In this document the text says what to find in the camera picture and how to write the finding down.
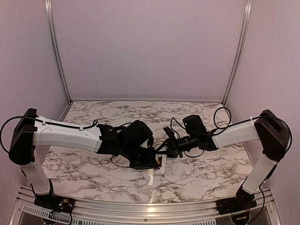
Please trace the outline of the white remote control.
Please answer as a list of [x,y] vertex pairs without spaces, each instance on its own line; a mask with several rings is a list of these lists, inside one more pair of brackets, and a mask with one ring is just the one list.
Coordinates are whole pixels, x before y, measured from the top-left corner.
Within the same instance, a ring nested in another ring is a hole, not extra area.
[[155,169],[155,175],[162,175],[165,173],[166,168],[166,155],[165,154],[156,154],[156,161],[158,163],[158,168]]

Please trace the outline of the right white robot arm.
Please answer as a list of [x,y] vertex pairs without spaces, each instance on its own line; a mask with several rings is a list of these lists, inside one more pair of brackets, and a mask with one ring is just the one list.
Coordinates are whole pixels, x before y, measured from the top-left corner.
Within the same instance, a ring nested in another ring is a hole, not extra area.
[[183,152],[194,148],[215,151],[236,143],[252,140],[261,142],[262,156],[232,200],[232,206],[237,210],[244,209],[250,203],[250,197],[272,175],[293,141],[288,125],[270,110],[264,110],[254,118],[226,127],[216,127],[211,131],[206,130],[199,115],[187,116],[183,119],[183,124],[187,136],[178,139],[170,127],[164,128],[168,138],[157,148],[158,154],[177,158],[182,157]]

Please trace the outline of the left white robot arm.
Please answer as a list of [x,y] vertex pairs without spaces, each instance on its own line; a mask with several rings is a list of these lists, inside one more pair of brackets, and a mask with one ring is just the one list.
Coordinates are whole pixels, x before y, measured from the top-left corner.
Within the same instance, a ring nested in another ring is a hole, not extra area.
[[28,109],[14,128],[9,159],[19,165],[30,181],[36,196],[48,208],[59,205],[51,181],[46,177],[37,159],[37,146],[59,146],[122,156],[136,170],[156,169],[158,162],[153,145],[153,132],[142,121],[135,120],[118,127],[100,124],[97,120],[89,126],[50,120]]

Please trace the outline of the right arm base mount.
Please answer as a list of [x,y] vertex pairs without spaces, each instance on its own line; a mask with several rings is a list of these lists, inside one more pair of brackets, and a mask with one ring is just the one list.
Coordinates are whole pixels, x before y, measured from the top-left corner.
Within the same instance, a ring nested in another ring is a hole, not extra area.
[[224,198],[216,201],[219,215],[249,210],[257,206],[254,194],[249,194],[240,187],[235,197]]

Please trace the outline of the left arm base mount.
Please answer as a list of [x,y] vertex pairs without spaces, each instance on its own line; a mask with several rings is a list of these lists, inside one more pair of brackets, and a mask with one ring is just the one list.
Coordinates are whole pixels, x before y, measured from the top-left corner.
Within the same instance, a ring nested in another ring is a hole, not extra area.
[[32,184],[31,189],[35,196],[34,204],[43,208],[52,210],[52,212],[64,212],[71,214],[73,211],[75,200],[70,197],[56,195],[53,190],[52,181],[49,179],[50,191],[45,195],[38,195]]

